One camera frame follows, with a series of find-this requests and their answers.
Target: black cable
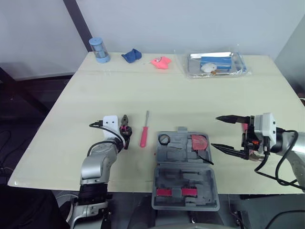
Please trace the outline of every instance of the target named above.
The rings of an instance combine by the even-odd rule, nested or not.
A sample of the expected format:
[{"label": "black cable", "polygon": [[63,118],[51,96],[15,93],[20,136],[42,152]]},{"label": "black cable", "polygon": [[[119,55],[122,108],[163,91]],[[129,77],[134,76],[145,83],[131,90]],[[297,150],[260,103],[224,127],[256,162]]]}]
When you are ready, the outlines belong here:
[{"label": "black cable", "polygon": [[3,130],[0,132],[0,134],[4,133],[4,132],[8,132],[9,133],[9,136],[8,138],[6,139],[6,141],[4,142],[4,144],[1,146],[0,148],[0,153],[2,151],[2,149],[4,148],[4,146],[9,142],[10,138],[11,138],[11,131],[10,130]]},{"label": "black cable", "polygon": [[93,145],[92,145],[92,146],[89,148],[88,153],[87,153],[87,156],[89,156],[89,155],[90,155],[91,150],[93,149],[93,147],[95,147],[95,146],[97,146],[97,145],[100,145],[100,144],[103,144],[103,143],[112,143],[112,144],[115,144],[115,143],[114,143],[114,142],[112,142],[112,141],[102,141],[102,142],[97,142],[97,143],[93,144]]},{"label": "black cable", "polygon": [[202,159],[202,161],[205,161],[205,162],[207,162],[207,163],[209,163],[209,164],[211,164],[211,165],[214,165],[214,163],[213,163],[212,161],[209,161],[209,160],[207,160],[207,159],[201,157],[201,156],[199,155],[199,153],[198,153],[198,150],[195,150],[195,152],[196,152],[197,155]]},{"label": "black cable", "polygon": [[2,164],[2,162],[0,161],[0,173],[2,174],[5,174],[6,175],[6,172],[5,172],[5,168],[4,168],[4,165]]},{"label": "black cable", "polygon": [[99,125],[97,125],[97,124],[95,124],[95,123],[92,123],[92,124],[90,124],[89,126],[90,126],[90,127],[93,127],[93,128],[98,128],[98,129],[106,130],[106,131],[108,131],[109,133],[112,133],[113,135],[115,135],[116,137],[118,137],[118,139],[119,139],[122,143],[124,143],[123,139],[122,139],[116,132],[113,132],[112,130],[109,130],[109,129],[105,128],[105,127],[99,126]]},{"label": "black cable", "polygon": [[288,186],[288,184],[285,184],[285,183],[282,183],[281,181],[279,181],[278,172],[280,170],[280,167],[281,167],[283,161],[288,157],[288,155],[291,152],[292,148],[295,146],[295,143],[296,143],[296,141],[297,141],[297,139],[299,137],[299,134],[295,130],[286,130],[285,132],[294,133],[295,136],[294,136],[294,139],[293,139],[292,143],[290,144],[289,148],[286,150],[286,152],[284,153],[284,155],[282,156],[281,160],[279,161],[279,163],[276,166],[276,169],[275,169],[275,178],[277,179],[277,182],[280,185]]},{"label": "black cable", "polygon": [[203,161],[210,163],[211,165],[214,165],[214,163],[212,161],[209,161],[207,159],[204,159],[203,157],[199,156]]},{"label": "black cable", "polygon": [[[295,130],[287,130],[287,131],[285,131],[285,132],[297,133]],[[298,137],[298,133],[295,135],[295,138],[294,138],[294,140],[292,141],[291,145],[289,146],[289,148],[288,148],[288,149],[286,150],[286,152],[284,153],[285,158],[288,156],[288,154],[289,154],[289,152],[291,151],[291,149],[295,146],[295,143],[296,143],[296,141],[297,141],[297,137]],[[291,182],[288,182],[288,181],[285,181],[285,180],[280,179],[278,176],[277,176],[277,177],[273,177],[273,176],[268,175],[268,174],[266,174],[266,173],[259,172],[259,170],[266,164],[266,162],[267,162],[267,160],[268,160],[268,157],[269,157],[269,152],[268,152],[268,151],[267,151],[267,152],[264,152],[264,154],[265,154],[265,156],[264,156],[263,161],[262,161],[262,162],[260,163],[260,165],[259,165],[257,168],[255,168],[255,170],[254,170],[257,174],[262,175],[262,176],[267,177],[267,178],[270,178],[270,179],[273,179],[273,180],[276,180],[280,185],[283,185],[283,186],[293,186],[293,187],[299,188],[299,189],[301,189],[301,190],[305,190],[305,187],[300,186],[300,185],[296,185],[296,184],[295,184],[295,182],[296,182],[297,180],[293,180],[293,181],[291,181]],[[278,170],[279,170],[279,168],[280,168],[280,166],[281,166],[281,164],[282,164],[282,162],[283,162],[284,159],[281,158],[281,160],[280,160],[279,163],[277,164],[276,167],[278,168]]]},{"label": "black cable", "polygon": [[[0,134],[5,133],[5,132],[8,132],[9,135],[8,135],[8,138],[6,139],[6,141],[4,142],[4,144],[0,147],[0,153],[1,153],[2,149],[5,147],[5,145],[9,142],[10,138],[11,138],[11,131],[10,130],[3,130],[3,131],[0,132]],[[4,175],[6,175],[4,165],[3,165],[3,163],[1,161],[0,161],[0,168],[2,168],[2,169],[0,169],[0,173],[1,174],[3,173]]]},{"label": "black cable", "polygon": [[5,161],[7,160],[7,158],[9,157],[9,155],[11,155],[13,152],[17,151],[17,150],[25,150],[25,149],[21,149],[20,147],[28,140],[30,139],[33,139],[34,136],[31,136],[31,137],[28,137],[26,139],[23,140],[23,142],[18,146],[16,147],[15,149],[13,149],[12,151],[8,152],[7,155],[5,155],[5,157],[3,158],[2,160],[2,164],[5,163]]},{"label": "black cable", "polygon": [[262,162],[259,164],[258,167],[256,167],[256,168],[254,169],[255,172],[258,172],[258,171],[266,164],[269,155],[270,155],[270,153],[265,153],[265,157],[264,157],[264,159],[262,160]]},{"label": "black cable", "polygon": [[287,213],[299,213],[299,212],[305,212],[305,210],[291,210],[291,211],[283,211],[281,213],[278,213],[276,216],[274,216],[270,222],[267,224],[267,226],[265,227],[265,229],[269,229],[270,226],[273,224],[273,222],[281,215],[283,214],[287,214]]}]

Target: red handle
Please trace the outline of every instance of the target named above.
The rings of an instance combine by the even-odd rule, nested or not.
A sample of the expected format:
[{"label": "red handle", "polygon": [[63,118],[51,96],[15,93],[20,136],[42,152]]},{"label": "red handle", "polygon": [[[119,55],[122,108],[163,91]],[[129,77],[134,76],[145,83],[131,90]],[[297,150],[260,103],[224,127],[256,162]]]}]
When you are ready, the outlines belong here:
[{"label": "red handle", "polygon": [[148,127],[144,126],[143,131],[142,131],[142,136],[141,136],[141,142],[140,142],[140,146],[142,148],[144,148],[146,146],[147,131],[148,131]]}]

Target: blue cylinder container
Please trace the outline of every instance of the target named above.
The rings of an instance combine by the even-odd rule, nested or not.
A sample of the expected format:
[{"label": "blue cylinder container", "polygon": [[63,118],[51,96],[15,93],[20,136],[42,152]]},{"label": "blue cylinder container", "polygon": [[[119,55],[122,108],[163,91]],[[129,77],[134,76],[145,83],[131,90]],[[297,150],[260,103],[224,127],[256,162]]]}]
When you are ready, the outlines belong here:
[{"label": "blue cylinder container", "polygon": [[89,40],[89,44],[91,45],[95,58],[99,63],[106,63],[110,60],[110,55],[105,48],[102,38],[93,37]]}]

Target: red screwdriver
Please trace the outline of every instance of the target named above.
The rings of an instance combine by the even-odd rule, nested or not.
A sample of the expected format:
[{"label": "red screwdriver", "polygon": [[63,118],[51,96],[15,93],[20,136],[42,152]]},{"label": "red screwdriver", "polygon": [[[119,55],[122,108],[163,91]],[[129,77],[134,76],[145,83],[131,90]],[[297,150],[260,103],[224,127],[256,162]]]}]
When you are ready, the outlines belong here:
[{"label": "red screwdriver", "polygon": [[140,146],[142,148],[146,146],[147,131],[148,131],[148,126],[147,126],[148,116],[149,116],[149,111],[146,111],[146,121],[145,121],[145,126],[143,127],[141,141],[140,141]]}]

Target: gray tool case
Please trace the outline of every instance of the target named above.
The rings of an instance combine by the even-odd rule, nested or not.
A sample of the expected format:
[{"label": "gray tool case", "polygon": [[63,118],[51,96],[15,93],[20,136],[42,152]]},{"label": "gray tool case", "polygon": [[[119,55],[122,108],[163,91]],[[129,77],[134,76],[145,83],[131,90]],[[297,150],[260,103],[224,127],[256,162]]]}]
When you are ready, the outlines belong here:
[{"label": "gray tool case", "polygon": [[[167,135],[166,144],[160,136]],[[212,161],[209,138],[199,132],[188,132],[179,127],[177,132],[159,132],[157,141],[157,167],[154,171],[152,208],[157,210],[218,211],[219,198],[214,171],[192,147],[191,135],[202,135],[207,148],[198,154]]]}]

